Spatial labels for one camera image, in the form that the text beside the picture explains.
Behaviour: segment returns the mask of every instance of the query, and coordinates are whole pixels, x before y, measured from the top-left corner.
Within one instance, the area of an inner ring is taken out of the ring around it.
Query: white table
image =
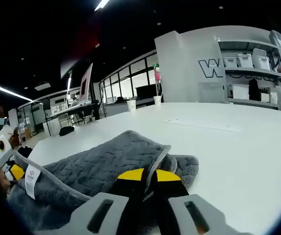
[[[229,124],[241,132],[161,122],[168,118]],[[232,104],[153,105],[43,140],[29,158],[46,165],[126,130],[170,144],[170,154],[196,156],[200,168],[189,193],[199,194],[221,210],[236,230],[262,235],[281,218],[281,111]]]

